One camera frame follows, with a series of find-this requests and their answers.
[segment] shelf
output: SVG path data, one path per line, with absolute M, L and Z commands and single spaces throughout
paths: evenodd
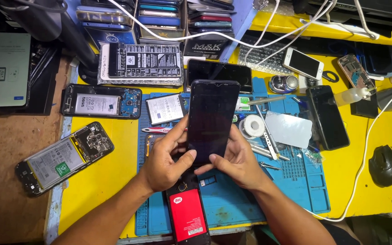
M 265 25 L 267 24 L 268 19 L 270 18 L 270 15 L 271 13 L 259 11 L 256 14 L 255 18 L 253 19 L 252 24 L 249 27 L 249 30 L 263 31 Z M 294 16 L 284 16 L 284 15 L 275 14 L 269 27 L 267 28 L 267 31 L 278 32 L 278 33 L 289 33 L 303 25 L 300 22 L 301 18 L 305 20 L 309 20 L 309 16 L 306 14 L 297 14 Z M 368 37 L 364 37 L 358 34 L 352 34 L 347 31 L 339 31 L 317 24 L 311 24 L 308 27 L 308 29 L 302 33 L 302 36 L 325 37 L 325 38 L 333 38 L 333 39 L 344 39 L 344 40 L 355 41 L 355 42 L 368 42 L 368 43 L 392 45 L 392 37 L 387 38 L 384 36 L 380 36 L 378 40 L 372 40 Z

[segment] wooden table surface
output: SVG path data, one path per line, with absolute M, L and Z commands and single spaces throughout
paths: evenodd
M 50 116 L 0 116 L 0 243 L 43 240 L 49 193 L 27 197 L 14 167 L 60 139 L 61 90 L 69 63 L 65 57 L 60 61 Z

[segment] barcode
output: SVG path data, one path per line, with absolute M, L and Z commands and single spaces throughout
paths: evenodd
M 199 232 L 202 232 L 202 231 L 203 231 L 202 227 L 199 227 L 197 229 L 189 231 L 189 235 L 193 235 L 193 234 L 196 234 L 196 233 L 199 233 Z

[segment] wire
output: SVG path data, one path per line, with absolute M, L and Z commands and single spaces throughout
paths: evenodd
M 322 217 L 322 216 L 319 216 L 319 215 L 317 215 L 317 214 L 314 214 L 313 212 L 311 212 L 311 211 L 305 209 L 306 211 L 308 211 L 308 213 L 310 213 L 310 214 L 312 214 L 312 215 L 314 215 L 314 216 L 316 216 L 316 217 L 318 217 L 318 218 L 321 218 L 321 219 L 324 219 L 324 220 L 327 220 L 327 221 L 332 221 L 332 222 L 340 222 L 341 220 L 343 220 L 343 219 L 346 217 L 347 210 L 349 209 L 350 204 L 352 203 L 353 197 L 355 196 L 356 186 L 357 186 L 357 184 L 358 184 L 359 176 L 361 175 L 362 170 L 364 170 L 364 167 L 365 167 L 365 158 L 367 157 L 368 137 L 370 136 L 370 131 L 372 131 L 372 127 L 373 127 L 373 125 L 375 124 L 376 120 L 377 120 L 377 119 L 380 117 L 380 115 L 387 109 L 387 107 L 389 106 L 389 104 L 390 104 L 391 102 L 392 102 L 392 98 L 389 100 L 388 104 L 386 104 L 386 106 L 382 109 L 382 111 L 378 114 L 378 116 L 373 120 L 372 124 L 370 125 L 370 128 L 369 128 L 368 131 L 367 131 L 367 135 L 366 135 L 366 137 L 365 137 L 365 148 L 364 148 L 364 155 L 363 155 L 363 157 L 362 157 L 362 164 L 361 164 L 361 167 L 359 168 L 359 170 L 358 170 L 358 172 L 357 172 L 357 174 L 356 174 L 356 177 L 355 177 L 355 182 L 354 182 L 354 184 L 353 184 L 352 195 L 350 196 L 349 202 L 347 203 L 346 209 L 344 209 L 344 212 L 343 212 L 343 214 L 341 215 L 341 217 L 338 218 L 338 219 L 324 218 L 324 217 Z
M 316 13 L 316 14 L 314 15 L 314 17 L 311 19 L 310 23 L 312 23 L 312 22 L 314 22 L 316 19 L 318 19 L 317 16 L 319 15 L 319 13 L 320 13 L 321 10 L 323 9 L 324 5 L 325 5 L 328 1 L 329 1 L 329 0 L 325 0 L 325 1 L 324 1 L 324 3 L 320 6 L 320 9 L 317 11 L 317 13 Z M 336 3 L 337 3 L 337 0 L 333 0 L 333 1 L 331 2 L 332 6 L 335 6 Z M 293 40 L 291 40 L 291 42 L 289 42 L 289 43 L 288 43 L 287 45 L 285 45 L 283 48 L 280 48 L 280 49 L 279 49 L 278 51 L 276 51 L 275 53 L 272 53 L 271 55 L 267 56 L 266 58 L 264 58 L 263 60 L 261 60 L 260 62 L 258 62 L 257 64 L 254 64 L 254 65 L 252 65 L 252 66 L 249 66 L 247 63 L 245 63 L 246 66 L 247 66 L 247 67 L 250 67 L 250 68 L 254 68 L 254 67 L 256 67 L 256 66 L 262 64 L 262 63 L 263 63 L 264 61 L 266 61 L 267 59 L 270 59 L 272 56 L 276 55 L 277 53 L 283 51 L 283 50 L 286 49 L 288 46 L 290 46 L 294 41 L 296 41 L 296 40 L 302 35 L 302 33 L 303 33 L 307 28 L 308 28 L 308 26 L 305 27 L 298 35 L 296 35 L 296 37 L 295 37 Z
M 43 10 L 43 11 L 50 12 L 50 13 L 62 14 L 64 12 L 66 12 L 66 10 L 68 9 L 68 3 L 66 3 L 65 0 L 61 0 L 62 4 L 63 4 L 63 7 L 57 8 L 57 9 L 56 8 L 48 8 L 48 7 L 39 5 L 39 4 L 34 3 L 34 2 L 30 2 L 30 1 L 27 1 L 27 0 L 13 0 L 13 1 L 18 2 L 18 3 L 20 3 L 20 4 L 24 5 L 24 6 L 34 7 L 36 9 Z
M 205 35 L 209 35 L 209 34 L 216 34 L 216 35 L 219 35 L 219 36 L 228 38 L 229 40 L 232 40 L 232 41 L 234 41 L 234 42 L 237 42 L 237 43 L 239 43 L 239 44 L 241 44 L 241 45 L 245 45 L 245 46 L 247 46 L 247 47 L 260 48 L 260 47 L 267 47 L 267 46 L 269 46 L 269 45 L 272 45 L 272 44 L 274 44 L 275 42 L 278 42 L 279 40 L 281 40 L 281 39 L 283 39 L 283 38 L 285 38 L 285 37 L 287 37 L 287 36 L 289 36 L 289 35 L 295 33 L 296 31 L 302 30 L 303 28 L 305 28 L 305 27 L 307 27 L 307 26 L 309 26 L 309 25 L 311 25 L 311 24 L 313 23 L 313 21 L 310 21 L 310 22 L 308 22 L 307 24 L 305 24 L 305 25 L 303 25 L 303 26 L 297 28 L 296 30 L 291 31 L 290 33 L 287 33 L 287 34 L 285 34 L 284 36 L 281 36 L 280 38 L 278 38 L 278 39 L 276 39 L 276 40 L 274 40 L 274 41 L 272 41 L 272 42 L 270 42 L 270 43 L 268 43 L 268 44 L 264 44 L 264 45 L 251 45 L 251 44 L 247 44 L 247 43 L 245 43 L 245 42 L 242 42 L 242 41 L 240 41 L 240 40 L 237 40 L 237 39 L 235 39 L 235 38 L 232 38 L 232 37 L 230 37 L 230 36 L 228 36 L 228 35 L 225 35 L 225 34 L 223 34 L 223 33 L 216 32 L 216 31 L 209 31 L 209 32 L 204 32 L 204 33 L 198 33 L 198 34 L 194 34 L 194 35 L 190 35 L 190 36 L 185 36 L 185 37 L 166 38 L 166 37 L 158 36 L 157 34 L 153 33 L 149 28 L 147 28 L 145 25 L 143 25 L 142 23 L 140 23 L 140 21 L 138 21 L 134 16 L 132 16 L 131 14 L 129 14 L 127 10 L 125 10 L 124 8 L 122 8 L 122 6 L 120 6 L 120 5 L 119 5 L 118 3 L 116 3 L 114 0 L 107 0 L 107 1 L 110 2 L 110 3 L 112 3 L 112 4 L 114 4 L 114 5 L 116 5 L 116 7 L 118 7 L 120 10 L 122 10 L 122 12 L 124 12 L 124 13 L 125 13 L 127 16 L 129 16 L 135 23 L 137 23 L 139 26 L 141 26 L 143 29 L 145 29 L 147 32 L 149 32 L 152 36 L 155 36 L 156 38 L 158 38 L 158 39 L 160 39 L 160 40 L 165 40 L 165 41 L 181 41 L 181 40 L 186 40 L 186 39 L 189 39 L 189 38 L 200 37 L 200 36 L 205 36 Z M 329 8 L 330 8 L 331 6 L 332 6 L 332 3 L 330 3 L 329 6 L 328 6 L 321 14 L 319 14 L 319 15 L 317 16 L 316 19 L 322 17 L 322 16 L 329 10 Z
M 264 30 L 263 30 L 263 32 L 261 33 L 261 36 L 259 37 L 258 41 L 256 41 L 253 45 L 257 45 L 257 44 L 261 41 L 261 39 L 263 39 L 263 36 L 264 36 L 264 34 L 266 33 L 266 30 L 267 30 L 267 28 L 269 27 L 269 24 L 270 24 L 270 22 L 272 21 L 273 16 L 274 16 L 275 13 L 276 13 L 276 10 L 277 10 L 277 8 L 278 8 L 278 6 L 279 6 L 279 2 L 280 2 L 280 0 L 276 0 L 275 8 L 273 9 L 272 15 L 270 15 L 269 21 L 267 21 L 267 24 L 266 24 L 266 26 L 264 27 Z M 248 63 L 247 63 L 247 56 L 249 55 L 249 53 L 250 53 L 252 50 L 253 50 L 253 48 L 250 48 L 249 51 L 248 51 L 248 52 L 246 53 L 246 55 L 244 56 L 244 64 L 245 64 L 247 67 L 250 67 L 250 66 L 248 65 Z
M 346 25 L 344 25 L 344 24 L 342 24 L 342 23 L 331 22 L 331 17 L 330 17 L 330 15 L 329 15 L 329 13 L 330 13 L 330 12 L 332 11 L 332 9 L 335 7 L 335 4 L 332 5 L 331 9 L 330 9 L 328 12 L 326 12 L 326 18 L 327 18 L 328 24 L 333 24 L 333 25 L 341 26 L 342 28 L 344 28 L 344 29 L 345 29 L 346 31 L 348 31 L 348 32 L 366 35 L 366 36 L 368 36 L 369 38 L 371 38 L 371 39 L 373 39 L 373 40 L 378 39 L 379 34 L 370 31 L 370 30 L 368 29 L 368 27 L 367 27 L 367 24 L 366 24 L 366 22 L 365 22 L 364 13 L 362 12 L 361 5 L 359 4 L 359 0 L 354 0 L 354 1 L 355 1 L 356 8 L 358 9 L 358 14 L 359 14 L 359 18 L 360 18 L 361 23 L 362 23 L 362 27 L 363 27 L 363 29 L 364 29 L 365 32 L 364 32 L 364 31 L 356 31 L 356 30 L 353 30 L 353 29 L 347 27 Z

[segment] left hand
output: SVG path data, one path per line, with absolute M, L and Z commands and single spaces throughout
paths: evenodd
M 184 129 L 188 120 L 188 115 L 184 116 L 166 136 L 155 140 L 147 161 L 140 169 L 139 175 L 153 192 L 172 187 L 196 158 L 196 150 L 186 152 L 187 131 Z M 175 163 L 171 156 L 178 152 L 186 153 Z

